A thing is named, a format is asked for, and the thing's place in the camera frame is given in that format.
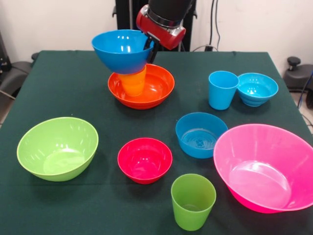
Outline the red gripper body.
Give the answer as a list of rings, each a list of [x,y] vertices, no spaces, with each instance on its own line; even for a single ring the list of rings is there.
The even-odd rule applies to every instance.
[[[172,50],[179,45],[183,40],[186,29],[179,23],[175,27],[167,27],[164,24],[159,24],[151,15],[153,11],[149,8],[149,5],[144,5],[136,18],[136,26],[148,36],[152,36],[162,46],[168,50]]]

